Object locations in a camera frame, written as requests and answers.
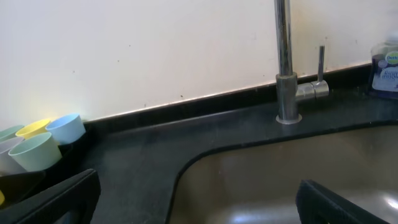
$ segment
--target soap bottle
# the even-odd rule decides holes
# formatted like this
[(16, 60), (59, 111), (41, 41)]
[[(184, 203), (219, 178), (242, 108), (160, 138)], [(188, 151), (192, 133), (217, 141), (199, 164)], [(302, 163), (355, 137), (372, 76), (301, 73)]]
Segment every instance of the soap bottle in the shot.
[(370, 95), (398, 99), (398, 31), (371, 50)]

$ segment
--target sink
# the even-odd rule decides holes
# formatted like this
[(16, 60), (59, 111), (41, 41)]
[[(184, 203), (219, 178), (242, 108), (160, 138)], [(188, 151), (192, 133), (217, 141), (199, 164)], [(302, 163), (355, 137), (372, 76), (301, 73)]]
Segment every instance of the sink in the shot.
[(397, 143), (398, 126), (381, 126), (204, 157), (178, 181), (169, 223), (300, 223), (302, 179), (398, 223)]

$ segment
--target yellow cup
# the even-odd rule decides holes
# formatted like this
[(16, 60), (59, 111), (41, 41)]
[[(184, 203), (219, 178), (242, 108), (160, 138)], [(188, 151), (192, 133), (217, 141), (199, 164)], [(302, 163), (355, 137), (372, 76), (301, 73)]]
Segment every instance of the yellow cup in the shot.
[(45, 129), (45, 127), (51, 122), (51, 120), (49, 119), (43, 119), (40, 121), (36, 121), (28, 126), (25, 126), (24, 128), (22, 128), (21, 130), (17, 131), (17, 133), (15, 133), (16, 136), (22, 136), (25, 139), (30, 139), (31, 137), (37, 135), (37, 134), (41, 134), (44, 132), (47, 132), (47, 130)]
[(0, 190), (0, 205), (2, 205), (4, 203), (4, 201), (5, 201), (4, 194), (2, 194), (2, 192)]

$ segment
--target countertop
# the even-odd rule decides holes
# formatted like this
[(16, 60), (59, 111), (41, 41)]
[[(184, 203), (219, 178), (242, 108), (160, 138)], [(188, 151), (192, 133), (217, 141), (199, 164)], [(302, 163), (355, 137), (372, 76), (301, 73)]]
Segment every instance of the countertop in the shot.
[(277, 103), (111, 134), (90, 149), (82, 169), (101, 182), (92, 223), (165, 223), (178, 176), (199, 158), (317, 134), (398, 123), (398, 101), (334, 90), (299, 106), (303, 120), (281, 125)]

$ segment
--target backsplash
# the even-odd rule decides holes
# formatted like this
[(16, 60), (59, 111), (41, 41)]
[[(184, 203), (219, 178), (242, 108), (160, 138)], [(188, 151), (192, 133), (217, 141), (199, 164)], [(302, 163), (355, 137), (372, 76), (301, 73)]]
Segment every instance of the backsplash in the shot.
[[(369, 63), (398, 1), (292, 0), (294, 70)], [(0, 129), (83, 119), (275, 82), (274, 0), (0, 2)]]

